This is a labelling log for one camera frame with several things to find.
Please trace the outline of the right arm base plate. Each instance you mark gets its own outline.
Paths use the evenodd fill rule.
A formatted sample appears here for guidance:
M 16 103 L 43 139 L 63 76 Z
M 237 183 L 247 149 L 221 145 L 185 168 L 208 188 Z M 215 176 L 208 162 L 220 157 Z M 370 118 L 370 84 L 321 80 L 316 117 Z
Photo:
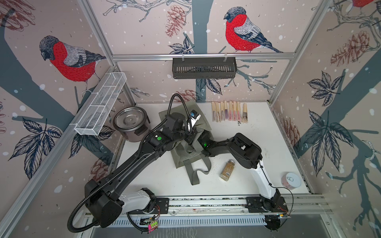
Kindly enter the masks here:
M 250 213 L 288 213 L 283 197 L 267 199 L 261 196 L 246 197 L 246 208 Z

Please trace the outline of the purple folding fan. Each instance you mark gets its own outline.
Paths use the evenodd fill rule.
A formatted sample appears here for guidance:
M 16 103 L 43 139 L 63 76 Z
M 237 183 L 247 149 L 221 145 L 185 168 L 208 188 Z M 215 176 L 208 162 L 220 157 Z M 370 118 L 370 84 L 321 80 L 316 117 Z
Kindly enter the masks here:
M 229 103 L 228 103 L 228 101 L 224 101 L 224 118 L 225 118 L 225 120 L 229 120 Z

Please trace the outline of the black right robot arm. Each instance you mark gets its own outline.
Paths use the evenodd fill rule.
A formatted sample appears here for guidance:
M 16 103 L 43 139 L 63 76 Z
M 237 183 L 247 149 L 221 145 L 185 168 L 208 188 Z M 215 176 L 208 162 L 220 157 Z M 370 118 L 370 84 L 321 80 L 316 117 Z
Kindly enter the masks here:
M 214 141 L 210 132 L 204 131 L 197 139 L 202 146 L 202 154 L 215 157 L 231 154 L 236 161 L 252 174 L 259 188 L 259 195 L 247 197 L 246 208 L 250 213 L 287 213 L 289 210 L 279 188 L 275 187 L 262 163 L 261 148 L 241 133 L 223 141 Z

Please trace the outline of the olive green tote bag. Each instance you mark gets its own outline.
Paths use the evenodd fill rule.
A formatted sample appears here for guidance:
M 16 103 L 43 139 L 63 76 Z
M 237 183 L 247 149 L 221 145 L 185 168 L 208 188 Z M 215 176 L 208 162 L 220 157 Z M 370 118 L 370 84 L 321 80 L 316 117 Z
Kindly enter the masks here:
M 196 129 L 195 138 L 192 139 L 192 142 L 190 144 L 184 140 L 178 142 L 175 148 L 171 150 L 171 154 L 176 168 L 185 167 L 191 185 L 197 185 L 199 184 L 197 172 L 200 171 L 207 175 L 209 174 L 211 169 L 211 160 L 209 159 L 209 157 L 201 153 L 203 150 L 203 146 L 198 142 L 198 139 L 202 135 L 202 133 L 206 132 L 207 134 L 211 135 L 211 126 L 207 121 L 205 115 L 203 114 L 202 110 L 197 105 L 196 101 L 188 101 L 186 102 L 186 106 L 189 111 L 196 111 L 200 114 L 200 119 L 197 122 L 195 122 L 194 125 L 194 128 Z M 203 160 L 204 164 L 207 167 L 206 171 L 201 169 L 193 169 L 192 163 L 198 160 Z

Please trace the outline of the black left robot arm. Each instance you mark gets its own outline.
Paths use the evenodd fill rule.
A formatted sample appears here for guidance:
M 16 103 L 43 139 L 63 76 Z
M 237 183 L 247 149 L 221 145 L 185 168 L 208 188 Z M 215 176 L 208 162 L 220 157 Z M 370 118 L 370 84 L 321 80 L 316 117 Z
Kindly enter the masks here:
M 156 196 L 147 188 L 123 195 L 127 186 L 152 162 L 174 149 L 178 142 L 192 142 L 201 115 L 195 110 L 185 117 L 172 113 L 141 141 L 137 152 L 115 171 L 99 182 L 90 181 L 85 186 L 86 208 L 93 215 L 95 226 L 111 225 L 122 213 L 155 210 Z

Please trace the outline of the grey white folding fan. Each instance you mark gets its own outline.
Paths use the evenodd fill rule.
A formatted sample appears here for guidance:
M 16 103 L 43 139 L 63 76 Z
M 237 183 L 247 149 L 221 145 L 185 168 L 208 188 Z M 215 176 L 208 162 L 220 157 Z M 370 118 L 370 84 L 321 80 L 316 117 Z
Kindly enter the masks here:
M 242 122 L 244 124 L 248 123 L 248 108 L 247 108 L 247 103 L 243 104 Z

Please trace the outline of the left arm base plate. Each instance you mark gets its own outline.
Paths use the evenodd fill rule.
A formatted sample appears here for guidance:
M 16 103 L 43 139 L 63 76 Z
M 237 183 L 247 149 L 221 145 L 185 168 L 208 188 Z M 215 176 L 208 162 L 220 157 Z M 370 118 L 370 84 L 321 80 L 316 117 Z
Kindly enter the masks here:
M 155 204 L 149 202 L 148 206 L 144 210 L 133 210 L 129 214 L 133 215 L 158 215 L 167 214 L 169 210 L 169 198 L 157 198 Z

